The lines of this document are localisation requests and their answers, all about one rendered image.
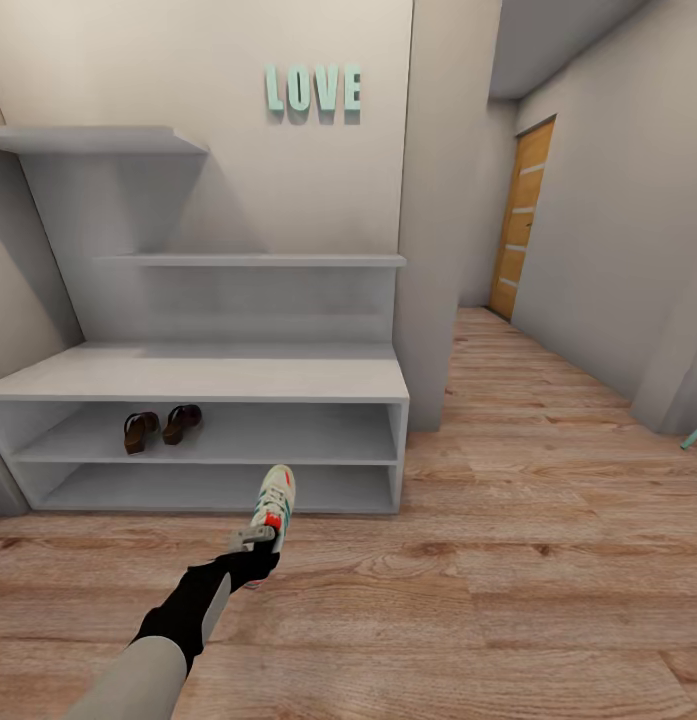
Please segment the gym shoe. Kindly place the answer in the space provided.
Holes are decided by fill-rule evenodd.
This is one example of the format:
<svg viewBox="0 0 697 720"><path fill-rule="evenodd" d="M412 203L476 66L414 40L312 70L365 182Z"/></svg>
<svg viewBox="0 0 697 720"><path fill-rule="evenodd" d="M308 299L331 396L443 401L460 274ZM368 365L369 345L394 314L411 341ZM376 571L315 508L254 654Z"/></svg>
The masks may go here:
<svg viewBox="0 0 697 720"><path fill-rule="evenodd" d="M271 467L263 481L251 527L271 526L275 531L275 538L270 541L248 543L246 545L249 551L268 549L270 554L281 552L294 504L295 476L293 471L283 464ZM248 581L243 587L258 589L264 583L265 579Z"/></svg>

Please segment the sandal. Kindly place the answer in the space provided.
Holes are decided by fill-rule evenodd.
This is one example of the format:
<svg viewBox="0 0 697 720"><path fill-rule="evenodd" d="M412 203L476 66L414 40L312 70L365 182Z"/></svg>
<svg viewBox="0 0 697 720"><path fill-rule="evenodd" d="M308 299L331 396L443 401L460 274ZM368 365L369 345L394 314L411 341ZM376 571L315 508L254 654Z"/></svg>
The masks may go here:
<svg viewBox="0 0 697 720"><path fill-rule="evenodd" d="M165 445L178 445L183 440L185 429L198 425L201 418L201 408L198 405L179 405L169 413L167 428L162 432Z"/></svg>
<svg viewBox="0 0 697 720"><path fill-rule="evenodd" d="M141 413L124 424L124 444L129 455L138 455L145 450L145 437L159 428L159 418L153 412Z"/></svg>

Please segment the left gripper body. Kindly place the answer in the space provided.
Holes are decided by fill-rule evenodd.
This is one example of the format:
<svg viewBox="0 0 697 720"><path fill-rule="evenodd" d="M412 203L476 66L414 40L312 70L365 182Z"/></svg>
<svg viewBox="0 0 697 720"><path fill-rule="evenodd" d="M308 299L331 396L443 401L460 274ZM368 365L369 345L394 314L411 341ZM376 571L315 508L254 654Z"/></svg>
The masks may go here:
<svg viewBox="0 0 697 720"><path fill-rule="evenodd" d="M239 552L238 554L223 555L222 558L230 558L240 568L240 583L237 587L243 587L248 581L258 581L269 577L268 549L258 551Z"/></svg>

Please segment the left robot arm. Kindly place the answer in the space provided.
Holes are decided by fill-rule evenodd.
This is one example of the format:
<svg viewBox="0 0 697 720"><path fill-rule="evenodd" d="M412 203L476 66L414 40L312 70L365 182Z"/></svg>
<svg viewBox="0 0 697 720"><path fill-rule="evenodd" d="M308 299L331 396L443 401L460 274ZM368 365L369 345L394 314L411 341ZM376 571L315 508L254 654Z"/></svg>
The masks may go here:
<svg viewBox="0 0 697 720"><path fill-rule="evenodd" d="M61 720L171 720L194 656L203 652L230 594L269 577L280 552L246 544L275 538L271 526L232 530L228 555L191 564L137 636Z"/></svg>

